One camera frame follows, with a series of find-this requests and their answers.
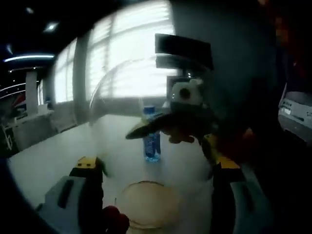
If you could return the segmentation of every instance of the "window blind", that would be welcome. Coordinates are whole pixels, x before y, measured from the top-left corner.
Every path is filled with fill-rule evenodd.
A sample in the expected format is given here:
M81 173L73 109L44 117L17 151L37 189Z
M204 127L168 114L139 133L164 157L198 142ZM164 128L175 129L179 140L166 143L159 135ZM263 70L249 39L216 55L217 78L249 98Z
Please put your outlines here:
M40 81L37 88L38 105L43 105L43 80Z
M73 68L77 39L58 56L55 65L54 92L56 103L73 100Z
M155 33L174 34L166 0L139 3L97 23L89 39L87 97L91 98L107 71L124 61L155 55ZM151 59L127 64L102 84L101 94L113 98L165 96L167 76L175 74L175 70L157 69Z

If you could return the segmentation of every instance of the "white table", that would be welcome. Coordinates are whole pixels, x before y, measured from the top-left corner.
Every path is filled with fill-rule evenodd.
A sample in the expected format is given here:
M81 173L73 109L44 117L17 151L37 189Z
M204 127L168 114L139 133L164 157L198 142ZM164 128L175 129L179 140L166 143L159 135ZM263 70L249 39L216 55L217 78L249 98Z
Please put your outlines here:
M198 144L170 144L161 134L161 161L148 163L142 139L125 135L139 122L137 117L106 115L92 128L83 124L34 145L10 159L11 172L26 199L34 207L61 177L68 175L83 156L98 155L109 177L104 178L104 206L131 183L142 180L174 187L181 195L181 221L170 233L208 233L211 219L210 166Z

